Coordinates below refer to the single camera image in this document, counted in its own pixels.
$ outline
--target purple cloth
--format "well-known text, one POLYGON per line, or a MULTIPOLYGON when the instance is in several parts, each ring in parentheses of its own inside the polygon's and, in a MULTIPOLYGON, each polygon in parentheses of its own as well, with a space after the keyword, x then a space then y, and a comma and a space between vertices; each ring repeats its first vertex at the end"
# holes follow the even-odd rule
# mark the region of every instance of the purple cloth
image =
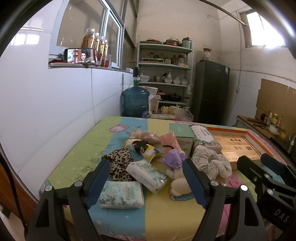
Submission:
POLYGON ((170 170, 179 169, 186 158, 185 153, 179 153, 177 149, 172 149, 163 159, 163 164, 170 170))

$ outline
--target metal pipe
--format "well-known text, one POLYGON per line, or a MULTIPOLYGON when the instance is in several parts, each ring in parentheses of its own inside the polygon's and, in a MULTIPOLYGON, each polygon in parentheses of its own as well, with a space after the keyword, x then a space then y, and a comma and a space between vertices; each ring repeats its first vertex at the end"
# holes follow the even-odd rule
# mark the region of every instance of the metal pipe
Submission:
POLYGON ((198 1, 201 1, 201 2, 204 2, 204 3, 206 3, 206 4, 209 4, 209 5, 211 5, 212 7, 215 7, 215 8, 217 8, 218 10, 220 10, 220 11, 226 13, 226 14, 229 15, 230 17, 234 18, 236 21, 240 22, 242 25, 246 25, 242 20, 240 20, 239 18, 237 18, 236 16, 234 16, 232 13, 226 11, 225 9, 223 9, 223 8, 221 8, 221 7, 219 7, 219 6, 217 6, 216 4, 213 4, 213 3, 211 3, 211 2, 209 2, 209 1, 207 1, 207 0, 198 0, 198 1))

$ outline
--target blue water bottle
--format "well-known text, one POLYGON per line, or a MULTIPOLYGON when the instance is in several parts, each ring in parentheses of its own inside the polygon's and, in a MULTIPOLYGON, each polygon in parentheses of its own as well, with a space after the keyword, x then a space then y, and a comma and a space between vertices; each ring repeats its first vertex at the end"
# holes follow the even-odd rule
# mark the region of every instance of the blue water bottle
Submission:
POLYGON ((149 91, 139 87, 140 68, 133 69, 133 87, 126 89, 123 95, 123 116, 147 118, 149 112, 149 91))

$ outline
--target colorful bedsheet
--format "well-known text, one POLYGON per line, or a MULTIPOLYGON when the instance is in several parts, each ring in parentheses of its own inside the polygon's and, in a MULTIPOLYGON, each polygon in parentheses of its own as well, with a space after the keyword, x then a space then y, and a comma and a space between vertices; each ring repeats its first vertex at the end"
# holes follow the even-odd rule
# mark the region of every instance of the colorful bedsheet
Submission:
MULTIPOLYGON (((171 122, 174 121, 105 117, 69 151, 47 178, 41 191, 48 185, 58 189, 69 187, 77 180, 83 180, 89 172, 96 168, 103 155, 122 148, 133 129, 138 127, 142 131, 148 130, 160 136, 169 132, 171 122)), ((271 146, 255 133, 253 134, 279 161, 282 161, 271 146)), ((143 159, 136 152, 132 152, 132 156, 136 161, 143 159)), ((160 161, 152 161, 151 164, 165 172, 166 168, 160 161)), ((145 205, 140 209, 106 209, 101 208, 99 203, 92 206, 89 214, 98 233, 135 241, 191 240, 205 211, 201 205, 196 203, 193 194, 173 196, 170 192, 171 181, 169 180, 157 194, 153 194, 144 187, 145 205)), ((243 182, 249 186, 256 198, 252 183, 237 170, 233 172, 229 185, 238 186, 243 182)), ((66 218, 72 221, 69 207, 65 206, 64 210, 66 218)), ((226 227, 228 210, 226 208, 223 214, 219 232, 226 227)))

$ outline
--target green box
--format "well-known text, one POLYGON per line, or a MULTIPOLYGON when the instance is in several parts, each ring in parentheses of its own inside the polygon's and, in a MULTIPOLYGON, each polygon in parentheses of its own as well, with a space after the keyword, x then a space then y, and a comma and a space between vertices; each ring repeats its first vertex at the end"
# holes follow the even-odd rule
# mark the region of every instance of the green box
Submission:
POLYGON ((181 149, 189 157, 193 145, 194 134, 188 124, 169 124, 170 132, 174 132, 181 149))

